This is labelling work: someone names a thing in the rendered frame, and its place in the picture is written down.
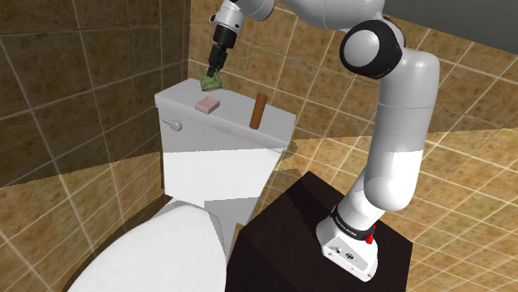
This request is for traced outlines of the pink soap bar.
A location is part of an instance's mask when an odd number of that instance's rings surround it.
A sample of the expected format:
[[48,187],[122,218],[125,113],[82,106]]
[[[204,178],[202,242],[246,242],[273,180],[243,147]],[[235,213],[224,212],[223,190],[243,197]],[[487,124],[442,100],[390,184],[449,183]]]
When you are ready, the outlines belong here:
[[200,100],[195,105],[195,110],[202,112],[204,114],[211,114],[218,106],[220,105],[220,101],[214,99],[210,96]]

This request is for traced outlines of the white toilet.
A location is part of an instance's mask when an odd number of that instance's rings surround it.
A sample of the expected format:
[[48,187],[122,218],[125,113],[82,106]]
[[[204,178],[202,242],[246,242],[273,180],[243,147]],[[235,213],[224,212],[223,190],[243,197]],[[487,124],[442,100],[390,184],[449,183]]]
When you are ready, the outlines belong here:
[[[220,105],[195,110],[208,96]],[[204,92],[195,79],[155,96],[169,202],[107,246],[68,292],[225,292],[235,228],[249,221],[296,121],[267,105],[251,129],[254,104],[230,90]]]

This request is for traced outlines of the brown cylinder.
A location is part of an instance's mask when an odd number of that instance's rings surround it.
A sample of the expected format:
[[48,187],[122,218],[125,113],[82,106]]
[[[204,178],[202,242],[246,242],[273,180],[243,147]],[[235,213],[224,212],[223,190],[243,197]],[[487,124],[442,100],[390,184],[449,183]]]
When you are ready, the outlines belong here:
[[249,127],[251,129],[258,129],[261,123],[261,118],[263,116],[264,109],[266,107],[267,95],[263,93],[259,93],[256,97],[255,104],[252,111],[251,120],[249,123]]

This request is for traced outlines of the green cloth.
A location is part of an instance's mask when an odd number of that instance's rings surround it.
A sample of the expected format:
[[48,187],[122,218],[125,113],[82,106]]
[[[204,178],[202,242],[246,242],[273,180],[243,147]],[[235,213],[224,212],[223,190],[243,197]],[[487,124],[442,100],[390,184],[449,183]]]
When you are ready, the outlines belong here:
[[200,86],[202,91],[213,91],[222,89],[223,84],[219,77],[218,71],[208,69],[200,79]]

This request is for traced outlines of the dark robot stand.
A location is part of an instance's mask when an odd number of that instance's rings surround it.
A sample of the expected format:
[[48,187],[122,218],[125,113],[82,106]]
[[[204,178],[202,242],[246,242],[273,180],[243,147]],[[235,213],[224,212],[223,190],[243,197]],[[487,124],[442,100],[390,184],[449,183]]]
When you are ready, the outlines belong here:
[[225,292],[407,292],[413,244],[382,221],[379,264],[363,282],[326,259],[315,229],[343,194],[311,172],[298,179],[237,236]]

